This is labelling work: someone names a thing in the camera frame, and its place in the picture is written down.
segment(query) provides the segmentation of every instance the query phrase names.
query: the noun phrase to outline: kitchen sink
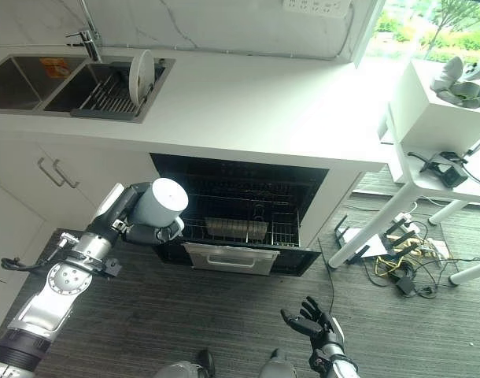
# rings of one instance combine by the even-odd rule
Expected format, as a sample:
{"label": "kitchen sink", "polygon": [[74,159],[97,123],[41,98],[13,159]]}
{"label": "kitchen sink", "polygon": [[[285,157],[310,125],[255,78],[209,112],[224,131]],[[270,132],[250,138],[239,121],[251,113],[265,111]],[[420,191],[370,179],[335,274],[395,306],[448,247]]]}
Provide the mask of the kitchen sink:
{"label": "kitchen sink", "polygon": [[0,64],[0,109],[36,109],[85,57],[9,56]]}
{"label": "kitchen sink", "polygon": [[130,100],[132,57],[9,56],[0,64],[0,113],[142,122],[172,59],[155,59],[155,82],[137,106]]}
{"label": "kitchen sink", "polygon": [[[156,82],[163,76],[165,69],[164,61],[155,64]],[[44,110],[69,112],[72,117],[134,120],[140,116],[154,85],[142,104],[137,106],[130,99],[129,74],[130,62],[126,61],[86,64]]]}

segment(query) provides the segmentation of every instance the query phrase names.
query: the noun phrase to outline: floor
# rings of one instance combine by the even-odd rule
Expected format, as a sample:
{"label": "floor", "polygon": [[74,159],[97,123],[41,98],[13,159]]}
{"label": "floor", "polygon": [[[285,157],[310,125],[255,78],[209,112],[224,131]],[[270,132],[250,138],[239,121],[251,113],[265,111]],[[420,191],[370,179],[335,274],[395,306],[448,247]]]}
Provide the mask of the floor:
{"label": "floor", "polygon": [[[371,180],[363,183],[371,189],[375,178],[365,180]],[[353,195],[334,222],[347,213],[350,225],[361,226],[375,213],[364,209],[379,209],[387,200]],[[437,210],[420,200],[415,218],[425,221],[423,214]],[[442,228],[429,228],[435,239],[441,239],[442,232],[454,256],[480,257],[480,208],[467,207],[445,220]],[[326,258],[337,250],[332,231],[324,232],[320,241]],[[306,295],[324,308],[330,305],[330,277],[322,259],[302,277],[265,277],[165,265],[150,248],[126,243],[118,243],[112,256],[124,266],[120,276],[94,279],[37,376],[152,376],[204,347],[215,354],[218,378],[256,377],[276,347],[288,350],[299,377],[316,376],[308,367],[308,339],[289,329],[279,310],[297,312]],[[460,263],[460,268],[472,264]],[[428,267],[437,280],[439,268]],[[434,299],[405,298],[395,287],[376,287],[362,265],[331,273],[333,314],[361,377],[480,377],[480,279],[457,288],[444,286],[453,272],[455,266],[449,265],[441,275]],[[42,280],[28,277],[4,325]],[[422,287],[430,278],[419,271],[415,281]]]}

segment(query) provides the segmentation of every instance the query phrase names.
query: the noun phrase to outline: marble backsplash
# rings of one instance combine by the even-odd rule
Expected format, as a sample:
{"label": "marble backsplash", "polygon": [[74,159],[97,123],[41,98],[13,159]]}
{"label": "marble backsplash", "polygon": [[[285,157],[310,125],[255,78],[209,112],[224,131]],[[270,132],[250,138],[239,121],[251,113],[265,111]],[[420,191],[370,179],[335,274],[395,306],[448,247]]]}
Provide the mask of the marble backsplash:
{"label": "marble backsplash", "polygon": [[[344,19],[291,13],[282,0],[88,0],[106,46],[350,57],[375,0]],[[0,0],[0,45],[63,45],[84,26],[76,0]]]}

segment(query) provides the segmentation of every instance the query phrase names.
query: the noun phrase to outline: window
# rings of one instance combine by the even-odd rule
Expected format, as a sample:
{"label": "window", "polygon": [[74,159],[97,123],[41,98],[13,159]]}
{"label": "window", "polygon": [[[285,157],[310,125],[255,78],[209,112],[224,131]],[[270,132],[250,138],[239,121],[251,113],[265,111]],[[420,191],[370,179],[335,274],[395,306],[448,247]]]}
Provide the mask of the window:
{"label": "window", "polygon": [[480,61],[480,1],[386,0],[365,57]]}

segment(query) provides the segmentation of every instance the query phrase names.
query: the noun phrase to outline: white cup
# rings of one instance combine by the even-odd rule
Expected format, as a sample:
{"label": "white cup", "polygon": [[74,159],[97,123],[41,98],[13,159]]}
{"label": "white cup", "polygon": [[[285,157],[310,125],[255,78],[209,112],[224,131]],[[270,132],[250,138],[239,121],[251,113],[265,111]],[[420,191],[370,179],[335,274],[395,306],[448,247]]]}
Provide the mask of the white cup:
{"label": "white cup", "polygon": [[169,226],[187,207],[186,191],[174,180],[157,179],[139,199],[130,216],[133,224]]}

